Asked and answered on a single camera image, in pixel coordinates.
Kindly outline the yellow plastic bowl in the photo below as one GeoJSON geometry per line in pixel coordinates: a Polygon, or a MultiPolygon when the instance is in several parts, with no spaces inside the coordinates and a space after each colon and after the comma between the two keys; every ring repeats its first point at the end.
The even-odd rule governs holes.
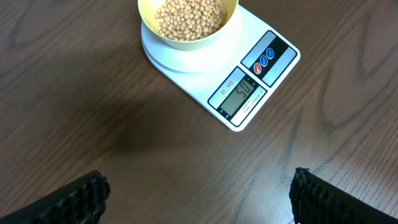
{"type": "Polygon", "coordinates": [[[220,30],[214,34],[209,35],[200,40],[180,42],[175,40],[169,40],[162,37],[157,30],[157,22],[154,18],[154,14],[158,7],[160,7],[165,1],[149,1],[149,0],[138,0],[137,5],[139,8],[139,14],[141,15],[142,21],[145,26],[150,30],[150,33],[155,35],[156,38],[164,42],[165,44],[178,49],[178,50],[197,50],[204,48],[215,41],[223,38],[228,32],[232,31],[236,27],[236,18],[238,13],[238,0],[220,0],[224,5],[226,15],[223,20],[223,26],[220,30]]]}

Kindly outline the white digital kitchen scale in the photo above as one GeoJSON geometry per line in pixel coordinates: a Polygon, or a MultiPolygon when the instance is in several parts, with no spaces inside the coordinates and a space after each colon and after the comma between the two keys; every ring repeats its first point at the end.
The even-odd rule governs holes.
{"type": "Polygon", "coordinates": [[[273,27],[238,6],[233,28],[198,50],[167,45],[145,23],[142,46],[167,78],[230,130],[242,131],[300,60],[300,51],[273,27]]]}

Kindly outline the soybeans in bowl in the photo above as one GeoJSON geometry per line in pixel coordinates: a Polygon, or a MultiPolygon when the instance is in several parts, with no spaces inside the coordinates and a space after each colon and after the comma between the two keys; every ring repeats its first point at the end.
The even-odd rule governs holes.
{"type": "Polygon", "coordinates": [[[220,30],[225,15],[220,0],[166,0],[156,10],[154,18],[162,37],[188,42],[220,30]]]}

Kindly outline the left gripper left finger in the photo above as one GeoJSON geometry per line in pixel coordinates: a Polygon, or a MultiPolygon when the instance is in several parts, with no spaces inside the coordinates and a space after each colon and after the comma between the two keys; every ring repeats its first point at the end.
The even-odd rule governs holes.
{"type": "Polygon", "coordinates": [[[15,224],[98,224],[110,195],[107,178],[91,171],[43,198],[1,218],[15,224]]]}

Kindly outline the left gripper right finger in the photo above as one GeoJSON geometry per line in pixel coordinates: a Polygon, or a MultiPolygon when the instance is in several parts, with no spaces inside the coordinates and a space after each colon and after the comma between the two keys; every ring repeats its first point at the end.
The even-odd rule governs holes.
{"type": "Polygon", "coordinates": [[[298,167],[289,198],[299,224],[397,224],[397,219],[371,207],[334,185],[298,167]]]}

